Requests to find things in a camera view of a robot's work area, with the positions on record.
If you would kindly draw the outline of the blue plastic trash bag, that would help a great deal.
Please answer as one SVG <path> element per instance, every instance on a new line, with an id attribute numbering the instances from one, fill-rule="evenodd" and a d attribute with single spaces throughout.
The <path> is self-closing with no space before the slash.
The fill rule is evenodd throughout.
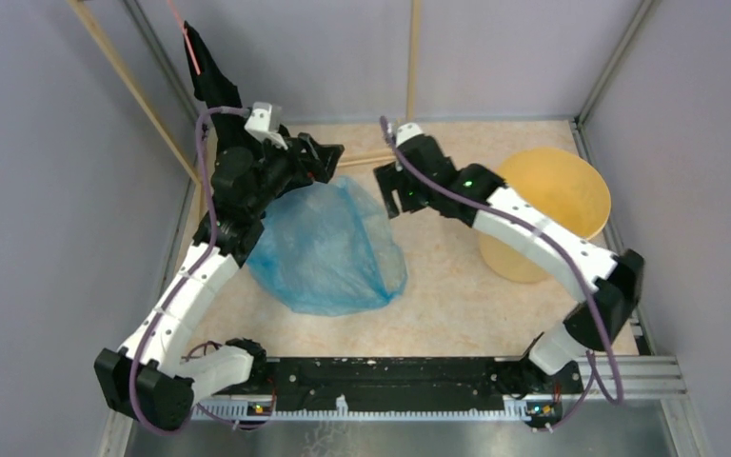
<path id="1" fill-rule="evenodd" d="M 247 267 L 293 312 L 371 311 L 405 291 L 405 256 L 385 209 L 347 176 L 287 192 L 268 206 L 264 227 Z"/>

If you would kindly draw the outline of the yellow plastic trash bin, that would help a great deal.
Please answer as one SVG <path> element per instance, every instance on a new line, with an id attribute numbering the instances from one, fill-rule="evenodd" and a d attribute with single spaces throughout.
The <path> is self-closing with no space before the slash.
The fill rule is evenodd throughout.
<path id="1" fill-rule="evenodd" d="M 522 150 L 506 158 L 496 172 L 535 209 L 583 238 L 599 235 L 609 219 L 612 198 L 607 184 L 576 153 L 553 147 Z M 533 284 L 549 277 L 488 235 L 480 234 L 478 243 L 487 266 L 507 280 Z"/>

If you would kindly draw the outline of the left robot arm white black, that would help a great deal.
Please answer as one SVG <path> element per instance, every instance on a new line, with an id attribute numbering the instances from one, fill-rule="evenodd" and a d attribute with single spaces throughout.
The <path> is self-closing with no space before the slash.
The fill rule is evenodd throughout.
<path id="1" fill-rule="evenodd" d="M 110 409 L 170 435 L 213 394 L 232 386 L 249 394 L 263 388 L 267 353 L 249 339 L 231 339 L 190 361 L 184 353 L 220 289 L 259 241 L 267 207 L 291 190 L 329 182 L 344 151 L 302 132 L 281 144 L 253 141 L 217 152 L 204 184 L 207 213 L 185 263 L 139 328 L 118 349 L 105 348 L 95 359 Z"/>

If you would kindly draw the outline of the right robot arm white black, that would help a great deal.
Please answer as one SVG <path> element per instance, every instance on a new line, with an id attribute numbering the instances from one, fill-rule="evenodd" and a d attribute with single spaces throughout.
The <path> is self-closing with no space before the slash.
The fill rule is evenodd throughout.
<path id="1" fill-rule="evenodd" d="M 545 392 L 567 363 L 589 350 L 609 352 L 642 295 L 645 262 L 637 251 L 593 245 L 482 165 L 456 169 L 430 135 L 403 127 L 384 139 L 395 160 L 374 175 L 389 217 L 433 209 L 456 219 L 516 250 L 576 300 L 526 351 L 520 378 L 527 389 Z"/>

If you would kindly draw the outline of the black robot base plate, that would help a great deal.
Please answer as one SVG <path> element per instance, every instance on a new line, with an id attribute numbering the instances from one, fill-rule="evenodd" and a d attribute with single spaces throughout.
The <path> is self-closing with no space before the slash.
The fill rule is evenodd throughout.
<path id="1" fill-rule="evenodd" d="M 517 358 L 377 357 L 269 359 L 228 395 L 275 398 L 279 412 L 327 411 L 339 397 L 354 412 L 467 412 L 512 400 L 579 394 L 583 377 L 570 362 L 546 375 Z"/>

